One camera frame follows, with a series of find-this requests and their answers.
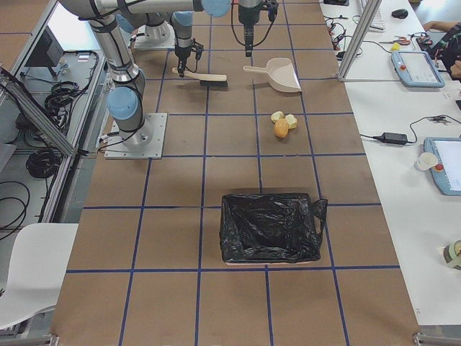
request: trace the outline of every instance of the white table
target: white table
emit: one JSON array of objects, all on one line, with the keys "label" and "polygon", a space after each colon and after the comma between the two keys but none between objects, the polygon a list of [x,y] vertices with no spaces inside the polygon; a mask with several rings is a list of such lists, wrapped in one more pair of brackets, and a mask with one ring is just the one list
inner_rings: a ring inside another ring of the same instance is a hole
[{"label": "white table", "polygon": [[[357,0],[350,6],[321,4],[323,14],[335,19],[352,34],[352,16],[358,14]],[[395,9],[408,10],[406,19],[395,19]],[[387,41],[394,35],[423,30],[406,0],[382,0],[385,20],[383,33],[368,32],[365,40]],[[354,62],[346,89],[362,134],[406,133],[412,141],[409,124],[425,116],[450,115],[461,121],[455,100],[461,99],[461,84],[447,74],[443,89],[409,89],[398,80],[390,54],[372,43],[362,44],[363,54]],[[442,256],[443,247],[461,238],[461,197],[443,196],[429,172],[417,172],[413,163],[422,152],[426,137],[455,137],[461,125],[433,124],[423,120],[414,129],[419,141],[411,146],[391,146],[364,139],[377,191],[388,222],[395,250],[407,285],[416,318],[421,326],[461,324],[461,273],[449,269]]]}]

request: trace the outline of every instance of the computer mouse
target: computer mouse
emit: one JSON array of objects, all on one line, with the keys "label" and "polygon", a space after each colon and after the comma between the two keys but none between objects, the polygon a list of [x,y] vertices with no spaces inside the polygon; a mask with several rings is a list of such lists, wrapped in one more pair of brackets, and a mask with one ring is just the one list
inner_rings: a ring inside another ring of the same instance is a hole
[{"label": "computer mouse", "polygon": [[392,12],[392,17],[398,19],[405,19],[408,16],[408,11],[406,9],[396,9]]}]

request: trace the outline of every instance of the chair seat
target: chair seat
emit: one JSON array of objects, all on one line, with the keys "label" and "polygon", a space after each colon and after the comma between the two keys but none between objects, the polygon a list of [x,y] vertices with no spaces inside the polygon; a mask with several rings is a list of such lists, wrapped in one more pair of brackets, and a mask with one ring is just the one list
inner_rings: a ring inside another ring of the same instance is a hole
[{"label": "chair seat", "polygon": [[5,294],[0,297],[0,329],[56,305],[77,227],[77,223],[35,223],[18,233]]}]

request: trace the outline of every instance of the trash bin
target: trash bin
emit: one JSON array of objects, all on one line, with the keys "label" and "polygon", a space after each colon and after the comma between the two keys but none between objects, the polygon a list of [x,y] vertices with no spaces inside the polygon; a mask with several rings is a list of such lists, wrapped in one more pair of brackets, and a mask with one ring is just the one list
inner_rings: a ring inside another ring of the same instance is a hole
[{"label": "trash bin", "polygon": [[[328,201],[306,193],[224,195],[220,246],[227,263],[317,261]],[[315,227],[314,218],[320,220]]]}]

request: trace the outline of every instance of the keyboard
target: keyboard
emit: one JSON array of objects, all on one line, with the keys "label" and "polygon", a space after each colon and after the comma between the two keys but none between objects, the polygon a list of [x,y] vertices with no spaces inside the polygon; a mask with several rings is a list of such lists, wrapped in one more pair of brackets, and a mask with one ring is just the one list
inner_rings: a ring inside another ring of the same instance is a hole
[{"label": "keyboard", "polygon": [[[367,5],[368,0],[358,0],[359,3],[359,10],[360,14],[363,13],[363,10],[365,6]],[[384,32],[386,29],[386,26],[381,19],[381,11],[378,9],[376,11],[375,17],[372,20],[372,24],[370,25],[370,28],[368,29],[369,31],[375,31],[375,32]]]}]

